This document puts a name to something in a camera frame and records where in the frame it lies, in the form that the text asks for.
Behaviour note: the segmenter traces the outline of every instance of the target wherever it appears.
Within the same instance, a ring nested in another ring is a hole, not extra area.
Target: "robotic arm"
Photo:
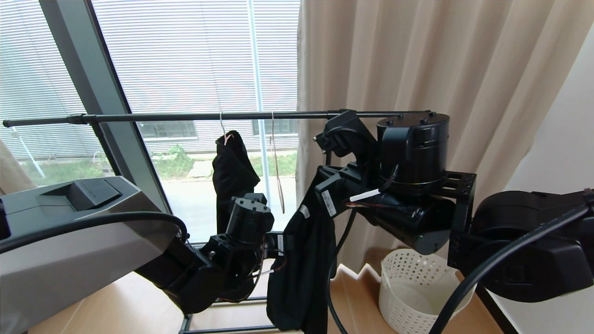
[[[378,123],[376,140],[354,111],[329,120],[314,140],[356,161],[319,169],[320,203],[331,217],[358,208],[421,254],[449,241],[448,265],[472,276],[518,238],[585,201],[586,214],[519,248],[481,282],[524,302],[592,286],[594,194],[506,191],[485,199],[471,219],[476,175],[446,171],[448,122],[434,112],[400,113]],[[121,177],[2,196],[0,332],[22,333],[132,271],[184,313],[203,311],[217,298],[240,302],[254,289],[263,260],[283,256],[285,236],[270,232],[273,221],[264,196],[247,194],[235,199],[226,233],[195,249],[183,222],[159,212]]]

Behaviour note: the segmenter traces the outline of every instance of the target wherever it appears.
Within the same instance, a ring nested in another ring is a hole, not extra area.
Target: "barcode sticker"
[[[332,202],[332,197],[330,197],[330,192],[328,190],[322,192],[322,199],[324,200],[324,204],[326,204],[326,209],[328,209],[330,217],[336,215],[336,208],[334,207],[334,202]]]
[[[308,209],[306,206],[302,205],[302,206],[299,208],[299,211],[301,211],[301,213],[303,213],[303,217],[304,217],[305,219],[308,219],[308,218],[309,218],[309,209]]]
[[[283,235],[279,234],[278,236],[278,244],[279,244],[279,251],[285,252],[285,240],[283,239]]]

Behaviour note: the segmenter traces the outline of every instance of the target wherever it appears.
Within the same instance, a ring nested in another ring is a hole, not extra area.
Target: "curtain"
[[[12,153],[0,140],[0,195],[36,188]]]
[[[593,20],[594,1],[581,0],[303,0],[298,109],[449,115],[447,168],[478,174],[480,203],[529,151]],[[374,134],[376,121],[364,120]],[[323,125],[299,124],[298,198],[323,161],[312,141]],[[358,271],[372,246],[398,242],[358,217],[339,261]]]

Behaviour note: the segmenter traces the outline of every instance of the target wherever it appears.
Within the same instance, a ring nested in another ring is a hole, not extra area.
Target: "road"
[[[285,197],[285,214],[281,213],[276,179],[270,178],[270,192],[274,214],[274,231],[282,231],[293,216],[296,207],[295,178],[281,178]],[[171,205],[173,214],[180,217],[188,227],[191,242],[207,241],[216,234],[216,193],[212,181],[164,181],[163,190]],[[255,188],[256,193],[264,193],[264,182]]]

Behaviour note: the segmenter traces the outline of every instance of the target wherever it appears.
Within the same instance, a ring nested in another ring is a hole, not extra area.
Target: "window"
[[[2,119],[85,112],[39,1],[0,1],[0,31]],[[0,127],[0,136],[38,186],[110,174],[90,127]]]
[[[192,121],[139,122],[138,128],[145,139],[197,137]]]
[[[258,121],[252,121],[252,132],[254,136],[260,135],[260,128]],[[264,132],[272,134],[272,119],[264,120]],[[297,122],[294,119],[275,119],[274,120],[274,134],[296,134]]]
[[[133,113],[296,110],[299,3],[92,1]],[[256,62],[258,75],[254,72]],[[211,162],[216,154],[214,142],[223,129],[219,121],[195,121],[193,129],[179,123],[168,128],[167,123],[145,123],[139,128],[173,213],[187,223],[192,241],[206,241],[216,233]],[[268,133],[272,123],[266,123]],[[275,180],[263,175],[263,160],[268,161],[271,174],[276,169],[271,156],[263,158],[267,152],[261,149],[257,126],[251,120],[224,122],[226,131],[242,135],[254,169],[261,175],[255,190],[266,193],[264,183],[268,181],[275,230],[282,230],[296,209],[295,124],[290,120],[274,124],[275,134],[286,134],[275,141],[276,149],[283,151],[277,157],[286,199],[283,215]],[[149,140],[164,137],[185,138],[178,143]]]

